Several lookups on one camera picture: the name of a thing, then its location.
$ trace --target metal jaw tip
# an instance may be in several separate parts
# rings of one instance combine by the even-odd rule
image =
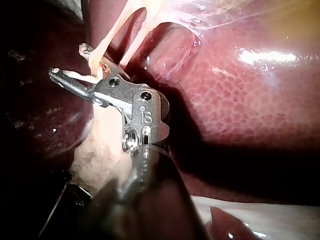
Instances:
[[[82,43],[79,53],[86,60],[94,49]],[[169,102],[166,97],[147,84],[134,84],[130,77],[117,64],[102,58],[104,79],[92,87],[81,84],[67,76],[59,68],[50,68],[50,79],[78,97],[99,105],[117,108],[122,115],[124,151],[138,145],[154,144],[161,146],[169,135],[165,123],[169,115]]]

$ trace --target white tissue strand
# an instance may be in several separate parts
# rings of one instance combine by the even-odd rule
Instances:
[[[192,196],[205,223],[210,207],[219,208],[241,220],[264,240],[320,240],[320,207],[265,203],[240,203]]]

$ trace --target screw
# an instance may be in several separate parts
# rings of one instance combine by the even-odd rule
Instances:
[[[112,88],[119,86],[119,84],[120,84],[119,78],[111,78],[111,79],[109,80],[109,85],[110,85]]]
[[[59,71],[60,71],[60,69],[59,69],[58,67],[52,69],[52,72],[53,72],[54,74],[58,73]]]
[[[143,93],[141,93],[140,98],[143,101],[149,101],[151,99],[152,95],[150,92],[144,91]]]
[[[92,101],[93,101],[94,104],[97,104],[98,106],[102,105],[102,101],[100,99],[98,99],[98,98],[94,98]]]

